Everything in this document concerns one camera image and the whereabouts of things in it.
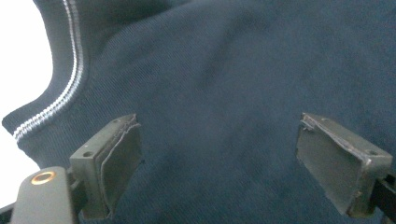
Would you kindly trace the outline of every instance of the cloth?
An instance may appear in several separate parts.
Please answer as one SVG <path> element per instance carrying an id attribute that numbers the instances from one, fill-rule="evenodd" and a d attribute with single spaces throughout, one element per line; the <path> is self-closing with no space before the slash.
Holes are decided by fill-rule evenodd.
<path id="1" fill-rule="evenodd" d="M 3 125 L 40 167 L 136 113 L 145 163 L 111 220 L 378 223 L 295 158 L 302 112 L 396 155 L 396 2 L 36 0 L 48 89 Z"/>

